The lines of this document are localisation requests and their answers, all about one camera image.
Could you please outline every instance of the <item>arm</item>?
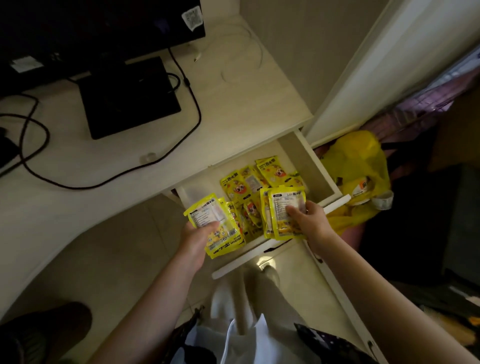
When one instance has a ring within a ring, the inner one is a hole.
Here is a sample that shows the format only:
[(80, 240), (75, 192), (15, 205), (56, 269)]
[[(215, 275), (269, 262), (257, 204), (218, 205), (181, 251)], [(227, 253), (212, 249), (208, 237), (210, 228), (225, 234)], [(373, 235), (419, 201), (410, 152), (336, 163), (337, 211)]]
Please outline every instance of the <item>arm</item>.
[(213, 222), (195, 229), (187, 222), (178, 251), (89, 364), (138, 364), (161, 354), (183, 309), (193, 276), (204, 262), (207, 236), (217, 227), (218, 222)]
[(328, 264), (390, 364), (469, 364), (479, 361), (385, 280), (330, 227), (323, 209), (288, 213)]

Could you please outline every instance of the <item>computer monitor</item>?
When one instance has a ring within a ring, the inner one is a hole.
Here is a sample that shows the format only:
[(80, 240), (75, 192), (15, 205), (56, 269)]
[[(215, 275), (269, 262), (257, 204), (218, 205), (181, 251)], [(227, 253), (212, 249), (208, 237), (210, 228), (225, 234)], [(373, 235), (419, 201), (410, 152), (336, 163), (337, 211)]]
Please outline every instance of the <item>computer monitor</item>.
[(180, 110), (160, 58), (126, 60), (204, 36), (200, 0), (7, 1), (0, 96), (90, 71), (78, 84), (98, 139)]

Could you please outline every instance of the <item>white desk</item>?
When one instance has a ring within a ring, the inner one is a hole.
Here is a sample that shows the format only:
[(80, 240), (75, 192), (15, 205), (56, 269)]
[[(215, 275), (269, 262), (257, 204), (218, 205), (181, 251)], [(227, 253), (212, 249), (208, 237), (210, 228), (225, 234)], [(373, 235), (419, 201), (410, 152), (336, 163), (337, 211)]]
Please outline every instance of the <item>white desk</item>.
[[(20, 167), (0, 179), (0, 316), (28, 283), (75, 237), (101, 221), (142, 202), (209, 166), (298, 129), (312, 115), (270, 54), (249, 40), (239, 17), (207, 26), (207, 38), (173, 49), (189, 78), (203, 122), (182, 145), (157, 165), (127, 174), (90, 191), (49, 185)], [(198, 62), (193, 62), (203, 50)], [(180, 75), (166, 51), (167, 71)], [(198, 121), (193, 100), (182, 85), (182, 111), (100, 140), (90, 138), (80, 94), (68, 81), (28, 92), (41, 105), (35, 118), (51, 132), (46, 150), (29, 165), (55, 181), (83, 186), (101, 182), (139, 164), (142, 156), (163, 155)], [(30, 102), (11, 97), (0, 111), (26, 115)], [(0, 120), (20, 130), (19, 120)], [(30, 127), (25, 151), (43, 140)]]

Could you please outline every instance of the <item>open drawer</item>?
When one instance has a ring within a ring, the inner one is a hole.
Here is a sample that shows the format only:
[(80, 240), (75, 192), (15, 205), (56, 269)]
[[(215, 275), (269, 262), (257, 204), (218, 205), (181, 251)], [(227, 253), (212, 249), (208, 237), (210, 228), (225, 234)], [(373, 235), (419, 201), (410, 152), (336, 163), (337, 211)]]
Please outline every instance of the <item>open drawer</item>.
[[(307, 198), (322, 206), (326, 213), (349, 201), (350, 195), (342, 195), (300, 131), (290, 132), (187, 179), (176, 187), (179, 197), (185, 208), (213, 192), (217, 197), (226, 197), (220, 179), (233, 170), (255, 164), (256, 159), (274, 155), (278, 156), (285, 172), (297, 170), (300, 173), (306, 185)], [(215, 258), (213, 279), (220, 278), (281, 243), (283, 242), (261, 236), (232, 253)]]

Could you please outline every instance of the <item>floor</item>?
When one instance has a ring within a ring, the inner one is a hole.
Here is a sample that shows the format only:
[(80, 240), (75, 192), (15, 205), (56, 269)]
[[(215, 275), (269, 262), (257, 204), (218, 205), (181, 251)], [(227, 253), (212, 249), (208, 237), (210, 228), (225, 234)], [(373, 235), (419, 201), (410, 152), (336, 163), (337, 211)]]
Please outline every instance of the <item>floor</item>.
[[(8, 317), (80, 301), (93, 313), (87, 337), (65, 358), (82, 364), (127, 314), (175, 253), (186, 222), (183, 208), (163, 195), (134, 206), (86, 231), (28, 286)], [(255, 262), (275, 267), (280, 289), (311, 327), (364, 349), (326, 281), (302, 243), (288, 242)], [(214, 285), (205, 260), (195, 276), (177, 325), (190, 319)]]

